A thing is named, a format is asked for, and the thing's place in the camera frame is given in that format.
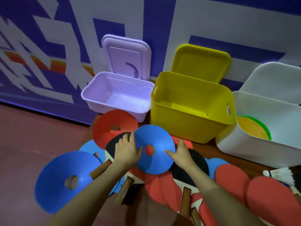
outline wall graphic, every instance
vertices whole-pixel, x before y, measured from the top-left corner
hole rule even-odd
[[[152,77],[183,43],[226,51],[234,91],[261,63],[301,65],[301,0],[0,0],[0,100],[90,124],[105,34],[147,42]]]

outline yellow disc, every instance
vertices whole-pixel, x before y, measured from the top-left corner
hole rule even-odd
[[[243,129],[250,136],[268,140],[268,135],[265,130],[255,121],[247,117],[237,117],[237,122],[241,129]]]

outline disc cone center hole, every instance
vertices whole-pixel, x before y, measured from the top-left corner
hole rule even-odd
[[[155,148],[152,146],[152,145],[147,145],[145,147],[145,153],[148,155],[148,156],[153,156],[155,154]]]
[[[111,127],[111,133],[113,133],[113,132],[115,132],[115,131],[120,131],[120,130],[121,130],[121,128],[120,128],[120,126],[117,125],[117,124],[114,124],[114,125],[112,125],[112,127]]]
[[[65,186],[69,190],[74,190],[78,186],[79,177],[76,175],[72,175],[65,181]]]

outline badminton shuttlecock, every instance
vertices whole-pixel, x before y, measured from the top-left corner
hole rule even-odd
[[[289,186],[292,186],[295,184],[295,181],[293,178],[293,173],[288,167],[280,168],[280,169],[276,169],[276,170],[272,170],[272,171],[263,171],[262,174],[264,176],[277,179]]]

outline purple box lid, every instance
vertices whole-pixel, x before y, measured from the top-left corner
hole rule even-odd
[[[151,48],[142,40],[107,34],[101,40],[110,72],[148,80]]]

